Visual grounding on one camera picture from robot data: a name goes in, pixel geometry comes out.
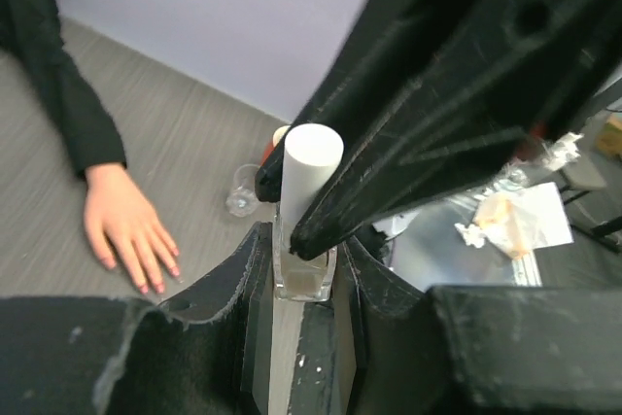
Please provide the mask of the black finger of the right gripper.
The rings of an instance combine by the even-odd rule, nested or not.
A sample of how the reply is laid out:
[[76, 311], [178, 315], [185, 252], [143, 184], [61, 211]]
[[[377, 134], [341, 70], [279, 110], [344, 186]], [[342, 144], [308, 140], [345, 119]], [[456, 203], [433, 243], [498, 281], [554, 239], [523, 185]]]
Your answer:
[[432, 109], [416, 92], [479, 0], [367, 0], [296, 124], [320, 123], [344, 143], [317, 203], [415, 203], [480, 182], [515, 147], [496, 124], [456, 116], [430, 145]]
[[[442, 64], [425, 74], [415, 94], [432, 109], [425, 144], [462, 116], [512, 130], [511, 158], [537, 125], [566, 130], [616, 66], [621, 0], [479, 0], [440, 55]], [[311, 258], [360, 225], [452, 192], [415, 203], [313, 201], [294, 229], [291, 248]]]

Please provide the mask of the black sleeve forearm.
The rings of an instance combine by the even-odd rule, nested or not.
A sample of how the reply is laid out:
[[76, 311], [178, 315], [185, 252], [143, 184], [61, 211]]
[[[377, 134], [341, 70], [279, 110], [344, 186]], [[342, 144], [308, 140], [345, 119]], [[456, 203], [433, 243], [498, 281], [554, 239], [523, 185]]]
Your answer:
[[1, 48], [21, 64], [79, 176], [126, 165], [113, 119], [64, 49], [56, 0], [1, 0]]

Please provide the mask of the white nail polish cap brush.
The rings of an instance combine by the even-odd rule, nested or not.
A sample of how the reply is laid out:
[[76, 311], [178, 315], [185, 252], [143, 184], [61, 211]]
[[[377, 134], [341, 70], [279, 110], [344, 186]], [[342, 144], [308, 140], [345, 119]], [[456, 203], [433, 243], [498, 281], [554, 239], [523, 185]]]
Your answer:
[[343, 152], [341, 136], [322, 124], [301, 124], [285, 136], [279, 215], [286, 244], [316, 194], [335, 172]]

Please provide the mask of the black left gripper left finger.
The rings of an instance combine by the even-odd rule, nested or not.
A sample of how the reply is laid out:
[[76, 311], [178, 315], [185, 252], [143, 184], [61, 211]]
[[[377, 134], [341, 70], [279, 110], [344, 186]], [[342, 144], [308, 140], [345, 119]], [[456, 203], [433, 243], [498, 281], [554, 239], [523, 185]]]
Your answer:
[[272, 226], [153, 304], [14, 296], [1, 302], [5, 414], [264, 414], [272, 347]]

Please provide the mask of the clear nail polish bottle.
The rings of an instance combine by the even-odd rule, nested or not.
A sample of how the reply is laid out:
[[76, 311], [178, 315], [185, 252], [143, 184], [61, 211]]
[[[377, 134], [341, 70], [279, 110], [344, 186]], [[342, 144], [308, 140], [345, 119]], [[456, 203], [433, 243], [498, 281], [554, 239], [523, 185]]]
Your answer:
[[277, 203], [272, 227], [275, 297], [299, 302], [328, 301], [336, 269], [337, 248], [332, 247], [314, 259], [302, 260], [287, 249], [286, 233], [280, 215], [280, 204]]

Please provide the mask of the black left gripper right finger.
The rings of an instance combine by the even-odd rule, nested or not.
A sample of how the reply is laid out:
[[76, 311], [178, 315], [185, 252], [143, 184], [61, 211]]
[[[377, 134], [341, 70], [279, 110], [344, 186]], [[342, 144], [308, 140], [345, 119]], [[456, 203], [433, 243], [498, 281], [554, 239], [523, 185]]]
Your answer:
[[621, 293], [512, 286], [420, 292], [351, 239], [338, 250], [348, 414], [617, 414]]

